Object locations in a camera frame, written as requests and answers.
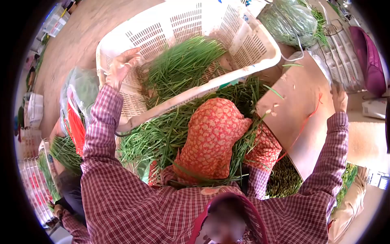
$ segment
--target white plastic basket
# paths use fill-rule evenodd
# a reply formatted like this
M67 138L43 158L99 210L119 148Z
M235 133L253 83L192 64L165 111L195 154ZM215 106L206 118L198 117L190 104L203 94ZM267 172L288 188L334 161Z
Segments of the white plastic basket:
M264 26L239 0L169 1L132 17L109 32L96 49L100 85L105 83L112 59L123 51L141 47L141 63L153 60L166 45L172 47L195 36L221 41L238 70L191 88L147 110L139 92L135 69L122 83L123 108L117 131L124 132L197 97L224 87L231 81L276 65L280 49Z
M339 20L332 20L325 27L329 47L324 44L315 45L310 50L327 64L333 80L338 81L347 92L363 89L364 76L358 58L345 30Z
M43 96L31 93L27 106L25 127L38 129L43 118Z

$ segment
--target white bag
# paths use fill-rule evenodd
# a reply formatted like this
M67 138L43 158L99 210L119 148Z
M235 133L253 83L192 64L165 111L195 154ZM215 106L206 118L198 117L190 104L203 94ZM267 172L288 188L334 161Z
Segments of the white bag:
M363 115L378 119L386 118L386 99L369 100L362 102Z
M38 129L43 117L43 96L31 93L27 107L27 126Z

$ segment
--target ground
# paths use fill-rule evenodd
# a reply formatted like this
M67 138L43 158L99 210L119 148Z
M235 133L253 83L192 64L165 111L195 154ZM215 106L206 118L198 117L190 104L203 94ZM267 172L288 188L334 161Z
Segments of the ground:
M164 0L83 0L44 53L34 92L44 97L42 138L60 117L60 90L75 66L96 69L96 47L112 29Z

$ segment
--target plaid shirt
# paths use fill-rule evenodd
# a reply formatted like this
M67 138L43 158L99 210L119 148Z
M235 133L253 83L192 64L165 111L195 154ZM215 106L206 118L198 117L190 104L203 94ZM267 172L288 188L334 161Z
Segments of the plaid shirt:
M114 157L114 131L122 102L122 96L106 85L92 108L81 179L88 229L67 211L62 218L74 243L194 243L205 210L222 192L233 192L243 199L256 243L327 243L327 218L345 170L345 113L328 119L324 147L299 192L262 200L269 173L256 168L250 170L247 197L235 186L222 187L215 194L202 194L202 188L153 189L143 183Z

